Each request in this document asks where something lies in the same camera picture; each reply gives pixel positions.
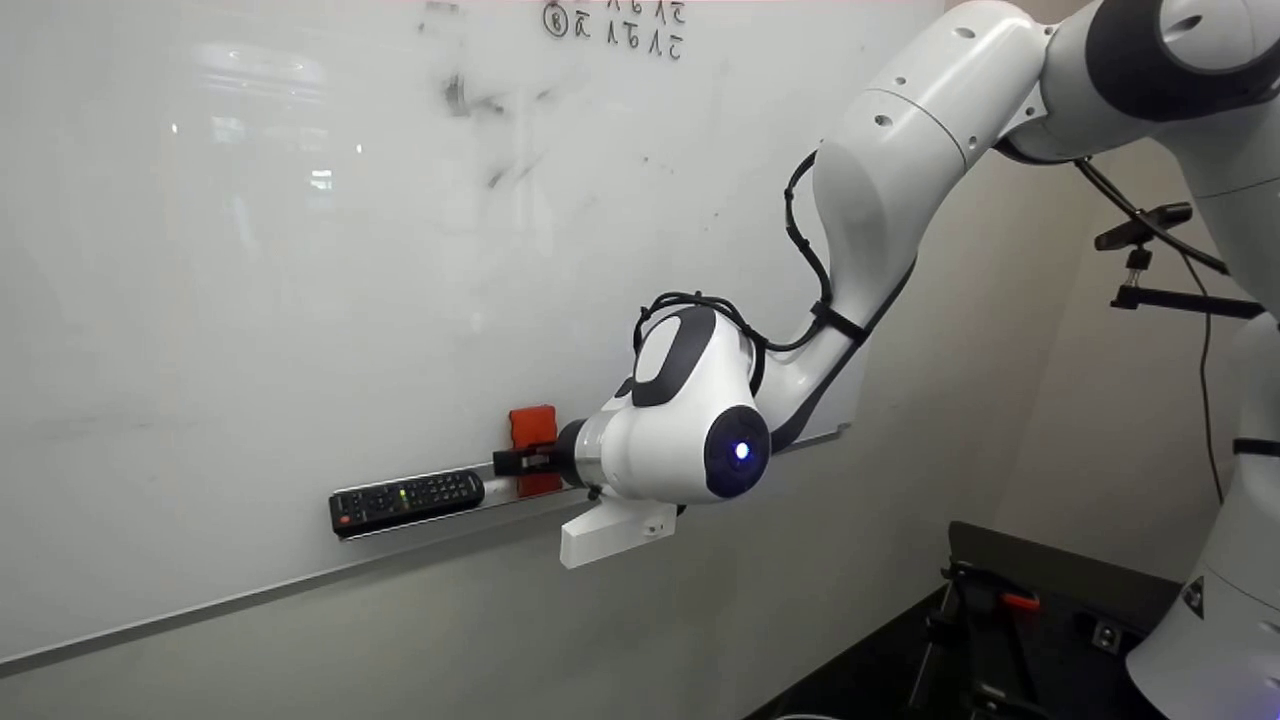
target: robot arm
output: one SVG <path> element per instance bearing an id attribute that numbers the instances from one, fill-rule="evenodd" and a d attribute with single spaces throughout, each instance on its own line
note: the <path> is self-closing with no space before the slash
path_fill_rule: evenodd
<path id="1" fill-rule="evenodd" d="M 633 380 L 559 434 L 567 475 L 602 493 L 564 522 L 559 558 L 672 536 L 678 505 L 750 493 L 896 299 L 933 212 L 981 150 L 1063 165 L 1149 136 L 1182 158 L 1234 277 L 1273 317 L 1256 322 L 1245 456 L 1198 569 L 1201 605 L 1175 605 L 1128 669 L 1170 716 L 1275 716 L 1280 564 L 1262 553 L 1280 536 L 1275 92 L 1275 0 L 1093 0 L 1062 29 L 1002 0 L 956 4 L 818 150 L 834 291 L 805 345 L 762 348 L 707 302 L 662 317 Z"/>
<path id="2" fill-rule="evenodd" d="M 662 317 L 633 380 L 567 425 L 559 458 L 602 489 L 564 522 L 559 558 L 589 564 L 672 530 L 678 505 L 750 493 L 797 443 L 818 398 L 904 287 L 952 184 L 1011 115 L 1041 115 L 1050 32 L 1011 4 L 959 4 L 916 34 L 841 115 L 814 166 L 834 295 L 799 348 L 762 348 L 703 302 Z"/>

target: red part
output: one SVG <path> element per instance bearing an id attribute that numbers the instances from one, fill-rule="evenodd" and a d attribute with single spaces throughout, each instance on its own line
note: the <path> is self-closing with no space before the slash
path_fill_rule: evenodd
<path id="1" fill-rule="evenodd" d="M 555 402 L 511 407 L 509 425 L 511 425 L 511 447 L 555 443 L 559 434 Z M 559 489 L 564 484 L 555 472 L 522 475 L 515 484 L 522 495 L 549 495 Z"/>
<path id="2" fill-rule="evenodd" d="M 1025 593 L 1002 593 L 1002 605 L 1005 605 L 1010 611 L 1041 611 L 1041 609 L 1044 609 L 1041 596 L 1025 596 Z"/>

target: white wall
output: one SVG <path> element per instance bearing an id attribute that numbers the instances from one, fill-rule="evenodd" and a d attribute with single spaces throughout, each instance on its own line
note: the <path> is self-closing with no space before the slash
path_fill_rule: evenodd
<path id="1" fill-rule="evenodd" d="M 1102 166 L 1145 209 L 1186 199 L 1175 158 L 1159 145 L 1111 150 Z M 1087 236 L 1111 225 L 1119 212 L 1093 199 Z M 1175 236 L 1212 252 L 1206 225 Z M 1198 386 L 1201 317 L 1110 309 L 1125 277 L 1125 252 L 1087 252 L 1078 268 L 1036 412 L 1016 443 L 1002 526 L 1182 580 L 1216 515 Z M 1212 270 L 1206 280 L 1237 295 L 1234 280 Z M 1156 252 L 1145 285 L 1198 291 L 1172 252 Z M 1237 320 L 1216 320 L 1207 359 L 1223 475 L 1237 428 L 1237 333 Z"/>
<path id="2" fill-rule="evenodd" d="M 1128 438 L 1093 433 L 1079 447 L 1079 433 L 1062 433 L 1194 386 L 1188 337 L 1079 320 L 1110 277 L 1085 257 L 1095 209 L 1067 171 L 986 158 L 881 327 L 843 438 L 776 458 L 762 493 L 692 513 L 667 544 L 567 575 L 555 520 L 533 520 L 24 669 L 0 680 L 0 716 L 734 720 L 938 588 L 952 515 L 1175 569 L 1186 553 L 1163 555 L 1163 538 L 1206 522 L 1198 479 L 1134 464 L 1128 499 L 1188 489 L 1145 530 L 1128 526 L 1134 505 L 1093 513 Z M 1102 412 L 1102 368 L 1119 345 L 1093 348 L 1105 333 L 1134 345 L 1134 376 L 1163 355 L 1186 372 L 1125 383 L 1138 398 Z M 1134 425 L 1175 434 L 1159 452 L 1188 464 L 1198 443 L 1170 428 L 1172 412 L 1186 402 Z"/>

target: wire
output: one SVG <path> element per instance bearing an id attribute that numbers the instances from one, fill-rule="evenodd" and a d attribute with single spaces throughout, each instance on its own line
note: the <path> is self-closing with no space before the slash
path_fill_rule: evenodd
<path id="1" fill-rule="evenodd" d="M 1201 287 L 1201 295 L 1207 295 L 1198 264 L 1194 264 L 1188 257 L 1182 257 L 1182 258 L 1186 258 L 1194 285 Z M 1198 359 L 1198 376 L 1201 376 L 1201 433 L 1206 433 L 1206 458 L 1207 458 L 1207 475 L 1212 475 L 1212 495 L 1216 495 L 1216 505 L 1223 505 L 1228 493 L 1223 493 L 1223 472 L 1220 472 L 1220 464 L 1216 464 L 1216 443 L 1212 443 L 1212 434 L 1216 434 L 1216 433 L 1212 433 L 1212 393 L 1207 393 L 1212 317 L 1201 311 L 1201 322 L 1206 322 L 1206 333 L 1201 333 L 1201 359 Z"/>
<path id="2" fill-rule="evenodd" d="M 814 171 L 814 158 L 818 158 L 818 150 L 810 150 L 810 155 L 797 165 L 797 171 L 792 171 L 792 180 L 790 180 L 790 186 L 786 186 L 786 225 L 790 225 L 792 246 L 805 257 L 810 270 L 814 270 L 818 285 L 821 285 L 818 309 L 834 309 L 834 270 L 830 270 L 825 258 L 814 252 L 810 236 L 805 236 L 799 225 L 797 225 L 797 184 Z M 724 295 L 662 291 L 650 309 L 642 309 L 642 320 L 636 320 L 636 327 L 633 327 L 633 348 L 642 353 L 644 327 L 650 327 L 652 317 L 678 311 L 678 309 L 714 309 L 714 311 L 730 317 L 757 348 L 767 348 L 767 353 L 792 353 L 792 348 L 810 345 L 810 341 L 825 327 L 825 320 L 814 320 L 797 341 L 786 341 L 786 345 L 779 345 L 779 341 L 767 341 L 757 322 L 750 322 L 750 317 L 745 317 L 734 299 L 724 299 Z"/>
<path id="3" fill-rule="evenodd" d="M 1152 236 L 1159 236 L 1188 268 L 1194 285 L 1201 295 L 1207 295 L 1206 277 L 1198 270 L 1198 264 L 1216 268 L 1228 277 L 1228 264 L 1198 252 L 1194 244 L 1170 236 L 1159 225 L 1152 225 L 1093 158 L 1078 158 L 1079 176 L 1110 194 L 1128 220 L 1145 225 Z M 1206 433 L 1206 458 L 1207 458 L 1207 475 L 1212 475 L 1212 495 L 1216 505 L 1223 505 L 1223 472 L 1216 464 L 1216 443 L 1212 443 L 1212 386 L 1207 386 L 1207 355 L 1212 355 L 1212 311 L 1206 311 L 1206 333 L 1201 333 L 1201 359 L 1198 359 L 1198 383 L 1201 383 L 1201 433 Z"/>

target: writing on whiteboard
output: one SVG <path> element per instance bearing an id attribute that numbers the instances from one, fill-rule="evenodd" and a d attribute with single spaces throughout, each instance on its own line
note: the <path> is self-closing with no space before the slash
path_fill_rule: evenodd
<path id="1" fill-rule="evenodd" d="M 679 65 L 689 0 L 549 0 L 539 21 L 551 40 Z"/>

